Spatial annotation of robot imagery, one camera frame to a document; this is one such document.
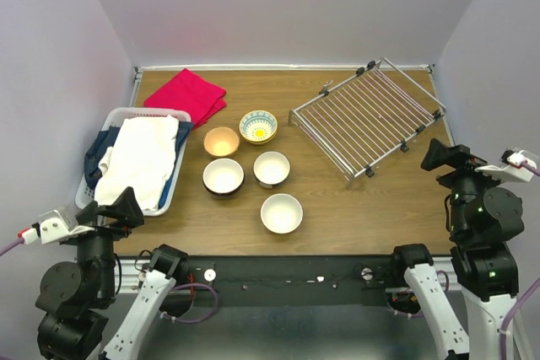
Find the red bowl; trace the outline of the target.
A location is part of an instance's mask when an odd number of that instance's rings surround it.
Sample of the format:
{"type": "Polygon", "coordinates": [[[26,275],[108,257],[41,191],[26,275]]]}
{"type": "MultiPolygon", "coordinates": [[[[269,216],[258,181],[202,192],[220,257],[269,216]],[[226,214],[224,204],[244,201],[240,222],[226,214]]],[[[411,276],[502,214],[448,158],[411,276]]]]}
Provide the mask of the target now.
{"type": "Polygon", "coordinates": [[[216,159],[202,173],[203,184],[217,192],[228,192],[245,180],[244,170],[233,159],[216,159]]]}

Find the plain beige bowl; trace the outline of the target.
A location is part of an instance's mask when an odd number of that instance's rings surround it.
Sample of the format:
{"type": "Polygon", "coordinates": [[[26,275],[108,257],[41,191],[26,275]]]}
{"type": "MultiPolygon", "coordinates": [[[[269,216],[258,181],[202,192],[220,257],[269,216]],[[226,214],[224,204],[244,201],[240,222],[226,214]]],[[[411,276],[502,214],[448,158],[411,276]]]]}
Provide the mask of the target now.
{"type": "Polygon", "coordinates": [[[222,142],[240,146],[240,138],[236,132],[226,126],[220,126],[206,133],[203,139],[203,147],[205,149],[206,146],[222,142]]]}

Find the teal white bowl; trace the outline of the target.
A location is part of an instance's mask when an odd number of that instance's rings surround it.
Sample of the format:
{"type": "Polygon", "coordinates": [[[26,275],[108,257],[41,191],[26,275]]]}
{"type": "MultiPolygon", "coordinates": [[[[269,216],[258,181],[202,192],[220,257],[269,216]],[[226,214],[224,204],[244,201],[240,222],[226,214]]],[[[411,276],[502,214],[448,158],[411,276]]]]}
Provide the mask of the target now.
{"type": "Polygon", "coordinates": [[[253,174],[257,183],[266,189],[282,185],[290,175],[289,159],[277,151],[260,154],[253,164],[253,174]]]}

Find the cream striped bowl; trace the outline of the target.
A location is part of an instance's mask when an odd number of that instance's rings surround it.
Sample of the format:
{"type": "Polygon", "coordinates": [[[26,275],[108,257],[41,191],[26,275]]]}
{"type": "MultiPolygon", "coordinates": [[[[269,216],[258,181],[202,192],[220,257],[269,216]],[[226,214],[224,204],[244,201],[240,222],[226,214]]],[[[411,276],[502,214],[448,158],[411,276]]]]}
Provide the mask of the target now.
{"type": "Polygon", "coordinates": [[[265,110],[251,111],[245,114],[239,123],[240,134],[244,133],[248,137],[261,137],[265,133],[277,133],[277,130],[277,118],[265,110]]]}

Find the beige bowl with drawing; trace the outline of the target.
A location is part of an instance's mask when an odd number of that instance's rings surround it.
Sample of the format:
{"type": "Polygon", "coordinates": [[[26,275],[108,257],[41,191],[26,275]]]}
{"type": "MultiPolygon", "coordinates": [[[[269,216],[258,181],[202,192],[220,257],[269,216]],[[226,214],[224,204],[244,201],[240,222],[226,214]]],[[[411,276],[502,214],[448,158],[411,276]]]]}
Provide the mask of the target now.
{"type": "Polygon", "coordinates": [[[205,147],[205,151],[213,158],[213,159],[221,159],[221,158],[227,158],[229,156],[232,156],[236,153],[239,146],[235,144],[228,144],[228,143],[217,143],[212,144],[205,147]]]}

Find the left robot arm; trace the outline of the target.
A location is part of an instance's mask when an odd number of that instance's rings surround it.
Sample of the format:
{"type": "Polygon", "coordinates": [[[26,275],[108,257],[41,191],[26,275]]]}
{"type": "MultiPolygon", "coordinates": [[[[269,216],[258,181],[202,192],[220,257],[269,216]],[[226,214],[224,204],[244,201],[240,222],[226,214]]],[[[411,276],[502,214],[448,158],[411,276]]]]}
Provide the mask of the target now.
{"type": "Polygon", "coordinates": [[[143,284],[126,318],[102,342],[108,319],[100,314],[116,300],[114,243],[144,224],[133,188],[110,205],[93,201],[74,218],[50,212],[40,220],[39,235],[50,241],[53,227],[61,244],[77,249],[75,261],[51,266],[40,281],[35,305],[45,316],[38,326],[37,345],[46,359],[136,359],[157,310],[172,288],[189,276],[185,252],[162,244],[151,252],[143,284]]]}

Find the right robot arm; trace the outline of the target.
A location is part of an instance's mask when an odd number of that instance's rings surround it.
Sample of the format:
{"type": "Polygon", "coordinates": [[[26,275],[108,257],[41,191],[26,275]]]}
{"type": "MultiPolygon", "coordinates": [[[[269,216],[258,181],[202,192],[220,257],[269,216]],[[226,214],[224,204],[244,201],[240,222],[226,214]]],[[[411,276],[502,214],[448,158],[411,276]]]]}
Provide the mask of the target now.
{"type": "Polygon", "coordinates": [[[435,341],[439,359],[508,359],[506,334],[511,330],[519,290],[518,267],[507,243],[524,230],[522,200],[502,187],[528,182],[535,171],[525,151],[507,150],[500,165],[488,164],[464,145],[446,146],[434,138],[421,163],[450,190],[445,203],[451,264],[467,310],[463,326],[440,285],[435,261],[423,244],[394,249],[390,279],[413,290],[435,341]]]}

